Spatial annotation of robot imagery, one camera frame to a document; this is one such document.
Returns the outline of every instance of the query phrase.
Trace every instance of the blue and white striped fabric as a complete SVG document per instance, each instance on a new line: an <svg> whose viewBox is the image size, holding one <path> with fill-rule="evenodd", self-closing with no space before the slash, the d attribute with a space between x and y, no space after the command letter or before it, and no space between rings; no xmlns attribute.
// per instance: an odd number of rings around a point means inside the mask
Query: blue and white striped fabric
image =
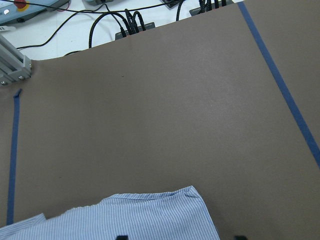
<svg viewBox="0 0 320 240"><path fill-rule="evenodd" d="M4 226L0 228L0 240L5 240L9 236L12 236L22 230L31 228L32 226L43 223L45 221L46 221L45 215L41 213L37 216L33 216L26 220L19 221L17 223L14 223L8 226Z"/></svg>
<svg viewBox="0 0 320 240"><path fill-rule="evenodd" d="M115 194L11 235L7 240L219 240L193 186L174 192Z"/></svg>

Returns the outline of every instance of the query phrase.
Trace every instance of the blue tape strip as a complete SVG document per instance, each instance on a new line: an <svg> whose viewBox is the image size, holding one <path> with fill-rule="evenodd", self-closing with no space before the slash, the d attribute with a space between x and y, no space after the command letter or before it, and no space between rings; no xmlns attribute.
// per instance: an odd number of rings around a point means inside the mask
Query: blue tape strip
<svg viewBox="0 0 320 240"><path fill-rule="evenodd" d="M13 96L14 100L14 115L12 126L12 139L11 139L11 157L10 157L10 173L9 173L9 190L8 190L8 203L6 212L6 224L14 223L14 208L15 208L15 186L16 186L16 163L17 163L17 147L18 147L18 128L19 128L19 115L20 115L20 88Z"/></svg>
<svg viewBox="0 0 320 240"><path fill-rule="evenodd" d="M286 101L286 104L288 105L295 121L296 121L296 124L298 125L307 145L309 146L309 149L316 161L316 163L318 164L318 167L320 168L320 150L319 150L319 147L314 139L314 137L312 136L309 128L308 128L308 125L306 123L306 121L304 120L304 117L302 116L297 104L295 103L295 100L294 98L292 97L284 79L282 78L274 60L272 59L263 39L261 38L260 36L260 33L258 31L258 29L256 28L255 26L255 23L254 21L252 20L247 8L246 8L246 5L241 1L241 2L238 2L238 7L246 21L246 24L248 25L253 37L254 37L254 40L256 42L256 44L258 45L263 57L264 57L264 60L266 62L266 64L268 65L273 77L274 77L274 80L276 81L276 84L278 85L285 101Z"/></svg>

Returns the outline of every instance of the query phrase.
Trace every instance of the red button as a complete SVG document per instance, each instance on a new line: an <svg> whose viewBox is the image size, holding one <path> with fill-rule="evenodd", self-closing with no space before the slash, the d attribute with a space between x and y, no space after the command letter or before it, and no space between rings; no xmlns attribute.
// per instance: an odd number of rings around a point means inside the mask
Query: red button
<svg viewBox="0 0 320 240"><path fill-rule="evenodd" d="M25 0L14 0L15 3L14 5L18 8L18 9L23 9L27 4Z"/></svg>

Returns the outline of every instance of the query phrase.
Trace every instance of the white surface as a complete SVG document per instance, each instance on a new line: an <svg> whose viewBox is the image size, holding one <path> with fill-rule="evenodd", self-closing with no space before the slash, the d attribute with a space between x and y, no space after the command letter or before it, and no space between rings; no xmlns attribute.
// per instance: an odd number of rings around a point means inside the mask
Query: white surface
<svg viewBox="0 0 320 240"><path fill-rule="evenodd" d="M107 5L111 11L136 9L157 4L162 4L161 0L114 0L108 2ZM91 6L82 0L71 0L70 10L94 10L97 6ZM182 4L180 11L180 20L189 18L189 10L199 7L199 0L186 0ZM168 8L167 6L158 6L154 8L140 10L144 23L154 22L156 27L172 23L176 20L178 5ZM103 7L99 12L107 11ZM52 11L43 12L36 17L23 22L10 24L8 26L16 27L16 30L2 31L1 34L11 42L16 48L26 45L42 44L54 33L54 31L70 16L72 12L68 11ZM45 46L32 47L21 50L33 60L52 59L64 56L71 51L84 50L88 48L89 32L94 20L99 14L79 13L71 18L58 31L54 38ZM115 33L120 32L120 27L111 15L104 17L95 27L93 33L92 46L101 45L115 40Z"/></svg>

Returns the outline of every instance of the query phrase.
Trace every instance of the metal bracket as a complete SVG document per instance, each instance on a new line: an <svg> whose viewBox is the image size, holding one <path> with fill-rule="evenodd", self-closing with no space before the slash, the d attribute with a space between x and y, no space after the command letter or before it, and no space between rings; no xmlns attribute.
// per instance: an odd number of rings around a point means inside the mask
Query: metal bracket
<svg viewBox="0 0 320 240"><path fill-rule="evenodd" d="M0 34L0 87L31 77L31 60Z"/></svg>

